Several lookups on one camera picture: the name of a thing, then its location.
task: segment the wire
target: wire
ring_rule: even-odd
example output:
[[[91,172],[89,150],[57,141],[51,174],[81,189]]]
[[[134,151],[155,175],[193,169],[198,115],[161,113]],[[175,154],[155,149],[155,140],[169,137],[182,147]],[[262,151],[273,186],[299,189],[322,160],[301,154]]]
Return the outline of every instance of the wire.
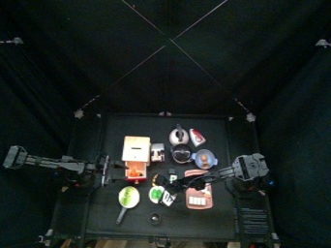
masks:
[[[187,184],[187,187],[190,187],[190,185],[194,183],[194,181],[197,181],[198,179],[203,179],[203,178],[209,178],[209,177],[215,177],[215,175],[202,175],[195,177]]]

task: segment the black backdrop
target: black backdrop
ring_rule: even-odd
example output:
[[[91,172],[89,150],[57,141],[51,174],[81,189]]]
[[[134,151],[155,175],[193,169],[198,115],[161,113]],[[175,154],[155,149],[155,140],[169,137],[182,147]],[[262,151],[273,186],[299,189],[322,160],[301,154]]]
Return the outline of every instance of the black backdrop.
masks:
[[[330,1],[2,1],[2,160],[61,157],[74,112],[258,115],[290,247],[330,246]],[[101,96],[89,106],[90,100]],[[43,234],[53,176],[0,170],[0,240]]]

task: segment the orange box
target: orange box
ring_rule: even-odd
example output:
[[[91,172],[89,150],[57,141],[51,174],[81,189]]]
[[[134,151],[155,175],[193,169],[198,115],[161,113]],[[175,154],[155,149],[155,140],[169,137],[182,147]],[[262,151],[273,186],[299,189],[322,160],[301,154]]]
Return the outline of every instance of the orange box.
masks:
[[[127,180],[137,184],[147,180],[150,165],[150,137],[126,136],[122,160],[126,162]]]

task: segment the floor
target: floor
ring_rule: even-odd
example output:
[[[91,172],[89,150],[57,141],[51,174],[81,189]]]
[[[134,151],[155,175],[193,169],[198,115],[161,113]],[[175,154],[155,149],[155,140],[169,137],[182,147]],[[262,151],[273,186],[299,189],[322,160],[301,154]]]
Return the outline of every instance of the floor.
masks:
[[[157,248],[147,241],[126,241],[126,240],[101,240],[98,245],[91,248]],[[174,242],[171,248],[206,248],[202,242]],[[227,248],[241,248],[239,242],[230,242]]]

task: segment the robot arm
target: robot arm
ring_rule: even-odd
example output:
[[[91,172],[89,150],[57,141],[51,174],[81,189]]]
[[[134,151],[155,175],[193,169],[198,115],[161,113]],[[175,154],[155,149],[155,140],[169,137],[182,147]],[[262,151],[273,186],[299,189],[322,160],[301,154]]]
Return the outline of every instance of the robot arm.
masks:
[[[206,183],[215,183],[227,180],[227,178],[238,178],[242,181],[254,180],[258,177],[267,176],[270,169],[267,167],[266,158],[261,153],[250,156],[243,155],[235,158],[230,167],[206,172],[202,175],[191,175],[182,179],[169,182],[167,178],[158,174],[154,177],[154,184],[166,187],[171,194],[183,192],[187,188],[203,190]]]
[[[12,146],[3,166],[6,169],[16,170],[25,165],[54,170],[63,176],[66,185],[81,188],[105,187],[110,180],[125,177],[125,165],[110,161],[109,156],[101,156],[97,163],[77,160],[70,156],[51,159],[29,155],[23,147]]]

